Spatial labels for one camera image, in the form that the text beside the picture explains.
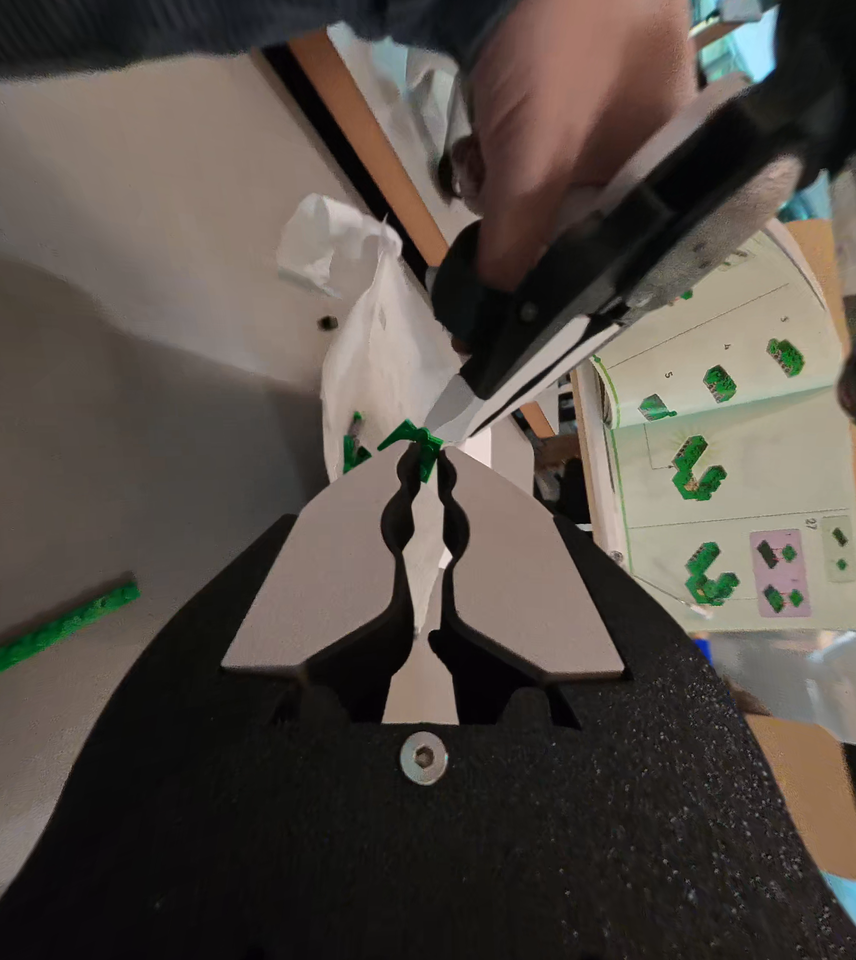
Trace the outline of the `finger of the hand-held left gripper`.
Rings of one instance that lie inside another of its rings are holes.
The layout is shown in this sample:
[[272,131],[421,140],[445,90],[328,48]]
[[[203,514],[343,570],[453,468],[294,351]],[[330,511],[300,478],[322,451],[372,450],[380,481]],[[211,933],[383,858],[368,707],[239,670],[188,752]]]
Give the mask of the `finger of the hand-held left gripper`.
[[616,337],[622,328],[623,325],[617,322],[568,322],[482,403],[473,417],[473,434],[537,399],[590,354]]
[[[597,321],[587,317],[576,317],[569,323],[597,323]],[[434,402],[425,420],[426,428],[434,436],[442,438],[446,444],[458,444],[475,436],[473,417],[479,412],[482,403],[490,399],[499,385],[503,384],[506,378],[515,372],[521,363],[530,359],[539,348],[525,358],[510,361],[504,371],[497,371],[492,359],[483,360],[481,356],[470,357]]]

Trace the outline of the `person's left hand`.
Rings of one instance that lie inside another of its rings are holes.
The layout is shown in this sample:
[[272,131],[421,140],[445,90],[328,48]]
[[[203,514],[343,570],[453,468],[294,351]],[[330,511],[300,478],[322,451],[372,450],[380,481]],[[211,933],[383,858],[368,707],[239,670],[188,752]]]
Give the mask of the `person's left hand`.
[[476,268],[510,292],[575,187],[602,188],[697,94],[684,1],[520,2],[469,75],[482,163]]

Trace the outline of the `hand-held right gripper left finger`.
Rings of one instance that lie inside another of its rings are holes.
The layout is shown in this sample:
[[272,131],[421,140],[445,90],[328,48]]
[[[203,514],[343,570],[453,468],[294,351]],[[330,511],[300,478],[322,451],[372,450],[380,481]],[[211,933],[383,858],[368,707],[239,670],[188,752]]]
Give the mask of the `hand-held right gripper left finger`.
[[387,448],[301,510],[221,666],[321,683],[380,685],[415,630],[403,551],[417,451]]

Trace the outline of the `white printed paper bag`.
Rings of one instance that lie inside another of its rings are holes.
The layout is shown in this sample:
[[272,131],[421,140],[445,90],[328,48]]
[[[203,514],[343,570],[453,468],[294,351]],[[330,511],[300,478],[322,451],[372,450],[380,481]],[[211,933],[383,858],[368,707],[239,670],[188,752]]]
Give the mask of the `white printed paper bag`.
[[336,482],[346,436],[376,454],[402,422],[423,427],[461,361],[386,222],[310,194],[284,226],[276,262],[285,280],[337,301],[320,386],[324,462]]

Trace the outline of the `long thin green plate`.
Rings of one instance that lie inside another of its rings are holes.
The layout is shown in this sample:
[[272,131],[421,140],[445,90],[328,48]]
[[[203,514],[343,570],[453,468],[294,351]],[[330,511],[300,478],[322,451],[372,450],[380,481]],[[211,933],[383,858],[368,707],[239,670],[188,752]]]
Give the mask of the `long thin green plate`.
[[0,645],[0,675],[122,610],[141,595],[137,581],[122,582],[80,606],[3,642]]

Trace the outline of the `background wooden table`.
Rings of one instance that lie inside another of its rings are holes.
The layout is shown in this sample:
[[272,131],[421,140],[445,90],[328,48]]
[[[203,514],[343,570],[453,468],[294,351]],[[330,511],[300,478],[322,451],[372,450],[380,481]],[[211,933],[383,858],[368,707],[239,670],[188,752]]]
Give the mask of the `background wooden table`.
[[744,714],[819,870],[856,882],[856,793],[842,742],[823,726]]

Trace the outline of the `green toy brick assembly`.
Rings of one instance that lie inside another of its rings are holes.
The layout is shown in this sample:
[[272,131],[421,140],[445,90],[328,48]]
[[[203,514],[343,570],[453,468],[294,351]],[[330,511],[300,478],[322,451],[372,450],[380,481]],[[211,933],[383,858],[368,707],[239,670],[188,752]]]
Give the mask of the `green toy brick assembly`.
[[410,419],[405,419],[377,446],[379,452],[398,442],[413,443],[418,447],[418,471],[422,484],[429,483],[438,455],[444,446],[442,438],[434,436],[425,427],[417,427]]

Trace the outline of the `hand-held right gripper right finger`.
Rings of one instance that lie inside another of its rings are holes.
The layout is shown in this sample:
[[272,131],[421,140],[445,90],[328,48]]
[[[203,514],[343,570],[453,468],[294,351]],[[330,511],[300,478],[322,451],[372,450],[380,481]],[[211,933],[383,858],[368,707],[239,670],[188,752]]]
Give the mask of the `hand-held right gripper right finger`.
[[621,678],[625,664],[553,515],[463,451],[436,462],[443,575],[435,654],[456,685]]

